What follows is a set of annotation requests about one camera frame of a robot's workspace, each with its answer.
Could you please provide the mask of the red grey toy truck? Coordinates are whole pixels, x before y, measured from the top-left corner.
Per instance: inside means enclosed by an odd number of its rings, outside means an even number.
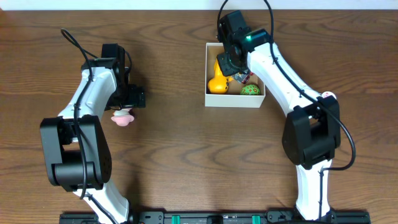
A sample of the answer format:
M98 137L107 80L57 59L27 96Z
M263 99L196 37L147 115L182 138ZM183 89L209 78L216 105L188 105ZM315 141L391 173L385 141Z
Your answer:
M247 73L238 72L238 73L232 75L231 77L233 78L233 80L235 80L237 82L246 84L253 75L254 74L252 72L247 72Z

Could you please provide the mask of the orange rubber dog toy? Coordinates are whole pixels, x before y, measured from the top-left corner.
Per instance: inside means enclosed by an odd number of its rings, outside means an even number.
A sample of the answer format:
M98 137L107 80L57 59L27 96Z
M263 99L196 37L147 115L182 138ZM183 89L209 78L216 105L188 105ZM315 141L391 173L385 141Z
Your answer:
M208 81L207 87L211 94L223 95L228 92L229 84L233 81L231 76L224 76L216 60L214 64L214 77Z

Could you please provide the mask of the green patterned ball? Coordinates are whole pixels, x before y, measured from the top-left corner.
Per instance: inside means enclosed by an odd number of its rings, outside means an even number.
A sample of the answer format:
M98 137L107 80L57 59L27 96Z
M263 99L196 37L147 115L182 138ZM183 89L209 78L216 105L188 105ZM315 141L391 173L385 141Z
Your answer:
M257 85L250 84L242 87L240 95L260 95L261 90Z

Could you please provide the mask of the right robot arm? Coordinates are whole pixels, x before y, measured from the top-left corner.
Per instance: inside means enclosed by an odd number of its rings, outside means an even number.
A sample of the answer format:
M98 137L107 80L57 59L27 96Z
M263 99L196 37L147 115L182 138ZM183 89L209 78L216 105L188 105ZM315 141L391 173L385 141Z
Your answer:
M324 220L330 212L328 169L341 137L338 124L322 108L338 116L336 98L311 89L281 56L270 33L252 30L241 11L218 16L217 32L224 47L217 56L223 75L254 73L285 114L282 146L297 170L297 211L304 220Z

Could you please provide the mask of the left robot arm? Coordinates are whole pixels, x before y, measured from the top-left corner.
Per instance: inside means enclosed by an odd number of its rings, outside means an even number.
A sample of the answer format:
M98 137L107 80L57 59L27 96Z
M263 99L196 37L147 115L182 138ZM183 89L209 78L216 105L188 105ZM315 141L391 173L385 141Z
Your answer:
M127 126L133 108L146 105L142 87L129 83L129 54L118 44L103 44L101 57L81 66L81 82L65 109L40 124L49 182L84 200L98 223L132 223L130 203L111 179L112 158L101 126L107 110Z

